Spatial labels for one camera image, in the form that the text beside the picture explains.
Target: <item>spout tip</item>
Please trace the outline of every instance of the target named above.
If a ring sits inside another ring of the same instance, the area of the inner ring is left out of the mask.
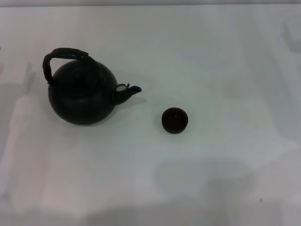
[[[142,89],[138,86],[132,86],[130,87],[131,91],[135,92],[135,93],[140,93],[142,91]]]

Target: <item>teapot spout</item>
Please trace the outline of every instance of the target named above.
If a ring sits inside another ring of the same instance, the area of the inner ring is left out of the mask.
[[[130,84],[119,84],[112,95],[112,103],[119,105],[126,102],[132,95],[140,93],[142,89],[138,86],[130,87]]]

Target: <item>white surface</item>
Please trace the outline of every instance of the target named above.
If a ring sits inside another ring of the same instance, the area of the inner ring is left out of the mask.
[[[298,225],[300,10],[1,8],[1,226]],[[142,93],[101,124],[64,122],[42,72],[57,47]],[[161,127],[173,106],[179,135]]]
[[[0,7],[23,6],[140,6],[199,4],[289,4],[301,0],[0,0]]]

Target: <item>teapot lid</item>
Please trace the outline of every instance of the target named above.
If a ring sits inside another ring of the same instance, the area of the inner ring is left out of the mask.
[[[83,60],[73,60],[55,72],[53,83],[62,91],[85,95],[95,90],[102,76],[102,71],[97,65]]]

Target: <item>teapot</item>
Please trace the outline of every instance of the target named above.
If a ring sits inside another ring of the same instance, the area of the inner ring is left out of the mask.
[[[52,58],[73,59],[52,76]],[[107,117],[116,105],[141,92],[138,86],[117,84],[113,73],[88,53],[73,48],[57,48],[44,57],[43,71],[48,98],[62,119],[88,125]]]

